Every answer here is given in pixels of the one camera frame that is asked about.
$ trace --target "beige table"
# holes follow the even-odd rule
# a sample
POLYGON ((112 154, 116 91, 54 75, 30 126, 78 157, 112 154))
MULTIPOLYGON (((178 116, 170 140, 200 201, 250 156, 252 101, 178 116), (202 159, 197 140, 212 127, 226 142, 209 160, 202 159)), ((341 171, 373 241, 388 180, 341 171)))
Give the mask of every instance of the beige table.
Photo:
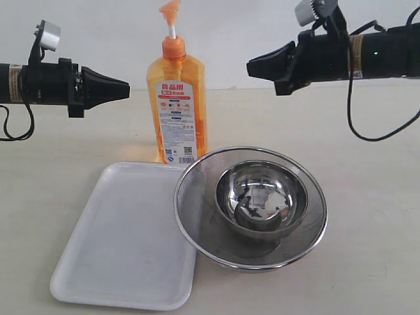
MULTIPOLYGON (((209 91, 209 146, 252 145, 302 163, 321 184, 329 224, 300 261, 259 275, 200 256, 192 294, 169 314, 418 314, 420 123, 367 143, 346 121, 347 90, 209 91)), ((415 87, 356 88, 354 123, 381 135, 418 110, 415 87)), ((10 131, 26 131, 13 106, 10 131)), ((85 119, 34 106, 35 135, 0 143, 2 314, 152 314, 55 301, 49 281, 100 172, 116 161, 157 161, 145 92, 104 104, 85 119)))

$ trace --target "orange plastic bottle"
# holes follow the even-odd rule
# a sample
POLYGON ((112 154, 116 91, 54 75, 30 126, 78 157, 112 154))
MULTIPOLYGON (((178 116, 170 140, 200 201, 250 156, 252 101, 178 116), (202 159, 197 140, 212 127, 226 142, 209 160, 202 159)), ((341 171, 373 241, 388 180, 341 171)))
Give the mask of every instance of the orange plastic bottle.
POLYGON ((164 163, 189 164, 207 153, 204 64, 186 54, 184 40, 175 33, 180 0, 160 8, 169 36, 163 56, 150 65, 147 84, 159 155, 164 163))

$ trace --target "barcode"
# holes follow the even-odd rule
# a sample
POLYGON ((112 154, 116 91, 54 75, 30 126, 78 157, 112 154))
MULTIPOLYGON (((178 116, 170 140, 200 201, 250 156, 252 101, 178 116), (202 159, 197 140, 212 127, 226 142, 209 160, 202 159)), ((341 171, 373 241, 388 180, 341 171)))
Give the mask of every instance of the barcode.
POLYGON ((193 157, 180 157, 179 158, 179 163, 180 164, 190 164, 194 162, 194 158, 193 157))
POLYGON ((186 156, 191 155, 191 154, 192 154, 192 147, 191 147, 191 146, 185 146, 185 147, 184 147, 184 154, 185 154, 186 156))

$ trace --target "orange liquid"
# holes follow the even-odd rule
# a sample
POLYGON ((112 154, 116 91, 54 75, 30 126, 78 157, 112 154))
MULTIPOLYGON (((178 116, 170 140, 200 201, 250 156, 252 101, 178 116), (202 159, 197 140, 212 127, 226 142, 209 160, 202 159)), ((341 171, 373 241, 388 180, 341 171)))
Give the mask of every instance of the orange liquid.
POLYGON ((193 86, 194 114, 196 118, 197 154, 200 158, 207 153, 207 117, 205 108, 204 64, 193 56, 186 55, 179 60, 157 59, 147 73, 150 104, 156 132, 159 156, 166 163, 163 137, 160 129, 157 93, 155 84, 167 80, 182 81, 193 86))

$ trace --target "pump dispenser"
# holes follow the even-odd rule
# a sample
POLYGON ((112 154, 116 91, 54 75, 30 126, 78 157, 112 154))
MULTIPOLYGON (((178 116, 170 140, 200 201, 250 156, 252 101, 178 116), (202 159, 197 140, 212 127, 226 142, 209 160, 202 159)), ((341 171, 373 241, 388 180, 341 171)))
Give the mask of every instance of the pump dispenser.
POLYGON ((172 0, 159 10, 169 35, 147 73, 159 156, 168 164, 190 164, 207 153, 205 67, 175 31, 179 6, 172 0))

